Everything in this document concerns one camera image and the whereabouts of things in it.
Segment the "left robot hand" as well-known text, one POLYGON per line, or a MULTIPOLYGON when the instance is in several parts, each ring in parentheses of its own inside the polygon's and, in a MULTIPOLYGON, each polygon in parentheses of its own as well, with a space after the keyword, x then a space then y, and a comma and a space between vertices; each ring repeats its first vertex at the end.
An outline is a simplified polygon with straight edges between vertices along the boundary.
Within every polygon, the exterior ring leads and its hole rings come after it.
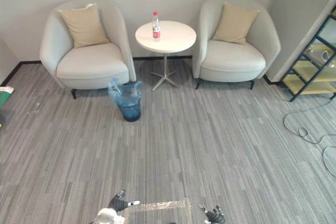
POLYGON ((126 190, 122 189, 120 190, 109 202, 108 204, 108 208, 112 208, 114 209, 116 212, 118 211, 122 211, 125 210, 128 207, 131 206, 136 206, 140 204, 139 200, 134 200, 134 201, 130 201, 127 202, 125 200, 123 200, 123 198, 126 195, 126 190))

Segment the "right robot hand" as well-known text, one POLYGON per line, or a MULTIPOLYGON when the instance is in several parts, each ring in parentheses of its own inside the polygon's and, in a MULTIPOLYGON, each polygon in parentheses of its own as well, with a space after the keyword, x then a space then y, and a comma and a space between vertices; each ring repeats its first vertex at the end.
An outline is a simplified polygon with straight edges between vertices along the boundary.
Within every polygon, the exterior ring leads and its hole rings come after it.
POLYGON ((225 217, 222 212, 222 209, 216 205, 216 208, 214 208, 212 211, 208 210, 204 205, 198 203, 197 204, 199 209, 205 214, 206 219, 204 220, 204 223, 218 223, 218 224, 224 224, 225 223, 225 217))

